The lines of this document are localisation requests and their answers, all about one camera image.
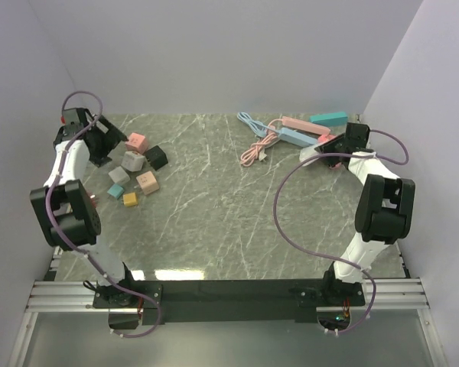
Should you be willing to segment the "pink cube socket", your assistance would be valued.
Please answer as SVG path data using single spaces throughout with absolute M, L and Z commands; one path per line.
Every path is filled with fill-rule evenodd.
M 148 150 L 148 139 L 139 133 L 131 133 L 128 140 L 125 142 L 128 151 L 136 151 L 139 154 L 144 154 Z

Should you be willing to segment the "white triangular power strip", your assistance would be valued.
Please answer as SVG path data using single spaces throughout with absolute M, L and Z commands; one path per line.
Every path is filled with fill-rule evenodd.
M 306 148 L 302 148 L 299 153 L 299 162 L 302 163 L 303 167 L 307 167 L 314 161 L 321 158 L 323 158 L 321 145 L 312 145 Z

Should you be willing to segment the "white cartoon charger plug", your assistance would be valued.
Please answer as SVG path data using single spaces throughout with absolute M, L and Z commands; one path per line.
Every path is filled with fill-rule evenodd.
M 143 168 L 145 156 L 137 151 L 126 151 L 123 155 L 121 167 L 129 172 L 138 172 Z

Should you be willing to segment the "teal charger plug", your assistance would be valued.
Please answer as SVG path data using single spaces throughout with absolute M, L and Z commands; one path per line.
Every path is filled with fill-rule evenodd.
M 117 183 L 114 183 L 108 190 L 107 190 L 107 193 L 115 198 L 116 200 L 118 200 L 125 192 L 125 189 L 117 184 Z

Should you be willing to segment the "black cube plug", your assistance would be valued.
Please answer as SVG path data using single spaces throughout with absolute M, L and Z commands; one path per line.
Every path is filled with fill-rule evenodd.
M 149 148 L 144 153 L 144 156 L 150 166 L 156 171 L 168 164 L 167 155 L 159 145 Z

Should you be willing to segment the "yellow charger plug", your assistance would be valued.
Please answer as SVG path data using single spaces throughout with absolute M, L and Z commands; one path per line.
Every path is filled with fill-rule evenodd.
M 138 197 L 136 193 L 125 193 L 122 195 L 123 205 L 126 207 L 132 207 L 138 205 Z

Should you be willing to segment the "peach cartoon charger plug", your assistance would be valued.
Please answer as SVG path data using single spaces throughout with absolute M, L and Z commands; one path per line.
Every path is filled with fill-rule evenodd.
M 151 171 L 138 175 L 136 180 L 144 195 L 154 193 L 160 188 L 155 175 Z

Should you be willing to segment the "light blue power strip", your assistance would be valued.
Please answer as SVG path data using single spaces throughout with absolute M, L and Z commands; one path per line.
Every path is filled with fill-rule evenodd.
M 297 145 L 301 148 L 306 148 L 318 143 L 316 138 L 285 127 L 283 118 L 274 119 L 266 125 L 259 120 L 253 119 L 246 112 L 239 112 L 236 117 L 238 120 L 246 124 L 260 139 L 268 137 L 277 138 L 278 140 Z

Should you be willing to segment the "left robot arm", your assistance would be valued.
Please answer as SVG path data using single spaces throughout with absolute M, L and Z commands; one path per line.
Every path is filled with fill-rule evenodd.
M 127 137 L 85 108 L 63 110 L 62 123 L 54 139 L 53 169 L 44 185 L 30 192 L 31 205 L 47 244 L 82 259 L 112 300 L 129 307 L 138 289 L 130 270 L 101 239 L 99 214 L 81 182 L 88 163 L 109 163 L 111 150 Z

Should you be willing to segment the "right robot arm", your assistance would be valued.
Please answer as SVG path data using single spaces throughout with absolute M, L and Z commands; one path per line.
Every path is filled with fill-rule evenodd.
M 342 164 L 363 185 L 356 208 L 354 234 L 342 261 L 334 262 L 336 278 L 321 285 L 321 298 L 330 305 L 347 296 L 345 283 L 362 281 L 376 257 L 411 228 L 415 182 L 391 172 L 384 160 L 368 148 L 368 125 L 349 122 L 344 133 L 317 148 L 329 167 Z

